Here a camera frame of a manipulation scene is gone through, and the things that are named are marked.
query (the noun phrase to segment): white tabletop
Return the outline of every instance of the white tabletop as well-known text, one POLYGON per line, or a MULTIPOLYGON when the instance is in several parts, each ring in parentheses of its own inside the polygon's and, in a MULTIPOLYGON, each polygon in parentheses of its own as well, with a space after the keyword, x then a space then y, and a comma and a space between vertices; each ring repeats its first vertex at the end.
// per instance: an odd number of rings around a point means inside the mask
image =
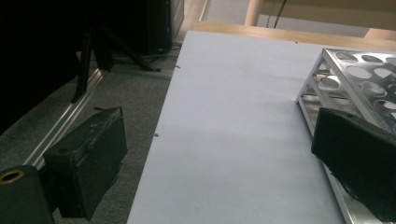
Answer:
POLYGON ((188 32, 128 223, 344 223, 294 103, 323 48, 188 32))

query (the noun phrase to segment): black stand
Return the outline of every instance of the black stand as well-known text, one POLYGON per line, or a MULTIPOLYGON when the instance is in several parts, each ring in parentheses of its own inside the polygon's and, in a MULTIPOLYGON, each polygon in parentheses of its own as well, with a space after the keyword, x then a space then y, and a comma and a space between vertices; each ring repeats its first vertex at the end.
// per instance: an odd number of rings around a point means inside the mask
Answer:
POLYGON ((143 61, 136 52, 123 43, 105 24, 98 24, 100 19, 87 20, 84 40, 81 51, 81 70, 78 74, 78 85, 76 93, 72 99, 75 103, 87 90, 88 77, 90 73, 91 53, 95 54, 99 69, 110 71, 114 65, 109 42, 120 48, 128 57, 137 63, 143 70, 161 72, 161 69, 153 68, 143 61))

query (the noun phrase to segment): black speaker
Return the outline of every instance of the black speaker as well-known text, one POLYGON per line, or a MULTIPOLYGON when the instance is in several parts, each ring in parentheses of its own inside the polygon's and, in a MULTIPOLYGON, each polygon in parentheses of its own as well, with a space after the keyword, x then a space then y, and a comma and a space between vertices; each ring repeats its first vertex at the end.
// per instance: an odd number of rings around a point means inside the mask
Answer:
POLYGON ((170 0, 114 0, 101 8, 108 27, 138 54, 172 48, 170 0))

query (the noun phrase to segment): metal rack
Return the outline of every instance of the metal rack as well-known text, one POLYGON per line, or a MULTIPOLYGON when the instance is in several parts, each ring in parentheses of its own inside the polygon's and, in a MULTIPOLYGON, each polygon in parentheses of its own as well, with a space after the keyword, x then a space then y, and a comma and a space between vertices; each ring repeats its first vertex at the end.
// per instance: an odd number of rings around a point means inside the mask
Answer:
MULTIPOLYGON (((396 134, 396 55, 324 49, 296 103, 312 135, 322 106, 344 110, 396 134)), ((346 223, 382 223, 324 167, 346 223)))

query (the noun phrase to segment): brass ring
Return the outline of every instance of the brass ring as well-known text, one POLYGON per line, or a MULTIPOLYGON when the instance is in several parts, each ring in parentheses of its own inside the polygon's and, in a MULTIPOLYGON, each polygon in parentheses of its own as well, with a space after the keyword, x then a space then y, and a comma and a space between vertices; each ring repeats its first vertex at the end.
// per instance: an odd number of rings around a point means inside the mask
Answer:
POLYGON ((3 174, 0 177, 0 185, 10 184, 18 179, 21 179, 24 176, 24 171, 22 170, 13 170, 3 174))

